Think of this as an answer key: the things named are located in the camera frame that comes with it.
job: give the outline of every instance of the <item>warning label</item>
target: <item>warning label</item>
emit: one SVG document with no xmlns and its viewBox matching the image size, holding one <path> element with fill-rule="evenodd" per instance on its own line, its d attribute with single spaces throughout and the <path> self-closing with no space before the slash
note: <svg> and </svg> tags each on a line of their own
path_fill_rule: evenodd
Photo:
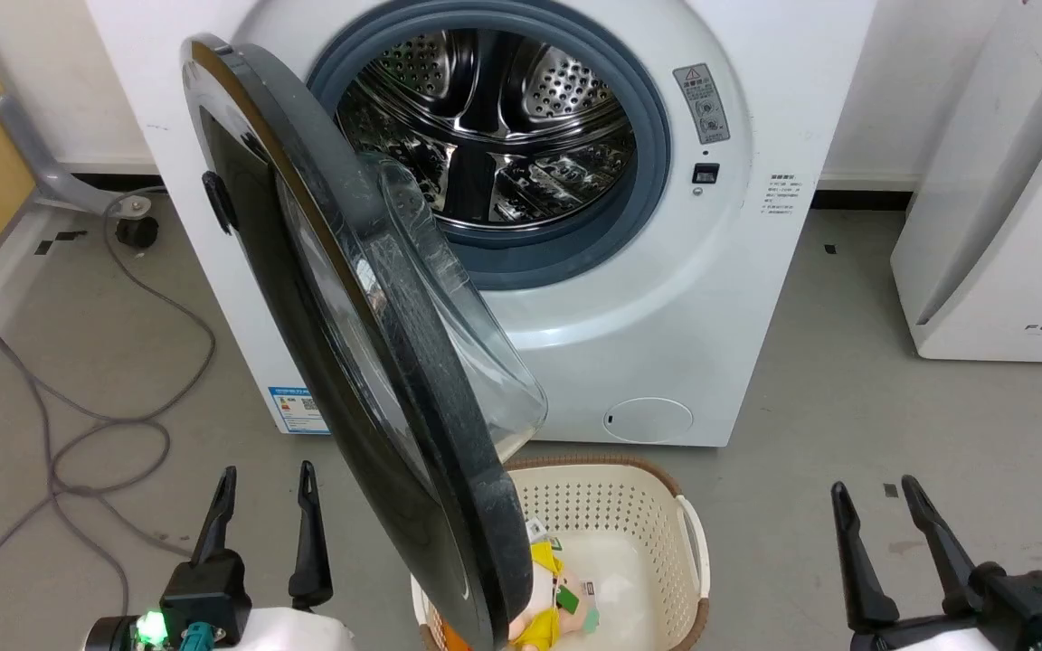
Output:
<svg viewBox="0 0 1042 651">
<path fill-rule="evenodd" d="M 319 407 L 304 387 L 268 387 L 272 402 L 284 420 L 284 428 L 293 434 L 326 434 L 327 425 Z"/>
<path fill-rule="evenodd" d="M 718 86 L 715 85 L 715 78 L 711 77 L 706 64 L 681 67 L 674 71 L 674 79 L 677 79 L 677 84 L 686 96 L 686 103 L 690 106 L 690 116 L 694 119 L 699 143 L 709 145 L 728 141 L 730 128 L 726 124 L 723 101 L 718 96 Z"/>
<path fill-rule="evenodd" d="M 762 214 L 794 215 L 797 209 L 805 210 L 807 206 L 798 206 L 799 199 L 807 189 L 813 189 L 799 174 L 770 174 L 766 180 L 766 195 L 762 198 Z"/>
</svg>

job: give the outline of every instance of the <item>basket handle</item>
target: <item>basket handle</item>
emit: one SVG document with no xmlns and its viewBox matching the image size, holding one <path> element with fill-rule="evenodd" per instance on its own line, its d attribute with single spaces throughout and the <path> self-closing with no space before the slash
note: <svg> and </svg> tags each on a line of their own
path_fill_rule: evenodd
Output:
<svg viewBox="0 0 1042 651">
<path fill-rule="evenodd" d="M 413 615 L 417 617 L 417 626 L 428 626 L 428 598 L 425 591 L 421 590 L 421 584 L 417 582 L 417 577 L 408 574 L 408 587 L 413 590 Z"/>
<path fill-rule="evenodd" d="M 698 511 L 694 510 L 694 505 L 686 497 L 678 495 L 677 503 L 683 507 L 683 515 L 686 516 L 686 526 L 690 528 L 690 535 L 694 537 L 695 564 L 698 568 L 698 597 L 708 599 L 710 597 L 710 548 L 706 545 L 706 531 L 702 528 L 702 520 L 698 518 Z"/>
</svg>

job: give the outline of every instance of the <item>caster wheel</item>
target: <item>caster wheel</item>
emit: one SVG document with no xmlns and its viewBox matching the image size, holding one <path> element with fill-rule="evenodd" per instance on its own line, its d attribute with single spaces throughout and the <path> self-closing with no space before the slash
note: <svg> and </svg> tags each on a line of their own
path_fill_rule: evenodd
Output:
<svg viewBox="0 0 1042 651">
<path fill-rule="evenodd" d="M 120 219 L 115 226 L 115 237 L 128 247 L 146 249 L 155 244 L 158 223 L 153 217 L 142 219 Z"/>
</svg>

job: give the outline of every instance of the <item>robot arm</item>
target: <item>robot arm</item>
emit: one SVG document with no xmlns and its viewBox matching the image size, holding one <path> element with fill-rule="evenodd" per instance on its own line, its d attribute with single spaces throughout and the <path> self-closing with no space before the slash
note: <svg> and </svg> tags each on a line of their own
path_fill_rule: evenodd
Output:
<svg viewBox="0 0 1042 651">
<path fill-rule="evenodd" d="M 991 561 L 973 566 L 918 479 L 902 478 L 902 497 L 943 584 L 943 614 L 926 618 L 898 618 L 863 545 L 847 487 L 837 482 L 830 496 L 852 651 L 1042 651 L 1042 572 L 1009 576 Z"/>
<path fill-rule="evenodd" d="M 235 510 L 237 471 L 223 471 L 191 560 L 179 564 L 163 590 L 157 610 L 142 617 L 103 618 L 86 635 L 83 651 L 355 651 L 343 623 L 312 611 L 332 597 L 332 575 L 316 470 L 300 469 L 301 509 L 297 566 L 289 579 L 291 608 L 255 608 L 244 590 L 244 560 L 224 547 Z"/>
</svg>

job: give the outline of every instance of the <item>white wall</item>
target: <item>white wall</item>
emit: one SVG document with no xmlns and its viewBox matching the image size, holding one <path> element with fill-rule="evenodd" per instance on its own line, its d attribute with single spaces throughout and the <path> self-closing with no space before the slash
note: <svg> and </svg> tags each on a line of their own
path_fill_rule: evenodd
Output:
<svg viewBox="0 0 1042 651">
<path fill-rule="evenodd" d="M 1002 5 L 879 0 L 820 186 L 914 189 Z"/>
<path fill-rule="evenodd" d="M 0 0 L 0 81 L 74 172 L 155 172 L 82 0 Z"/>
<path fill-rule="evenodd" d="M 824 181 L 914 186 L 1002 1 L 879 0 Z M 152 170 L 82 0 L 0 0 L 0 78 L 72 169 Z"/>
</svg>

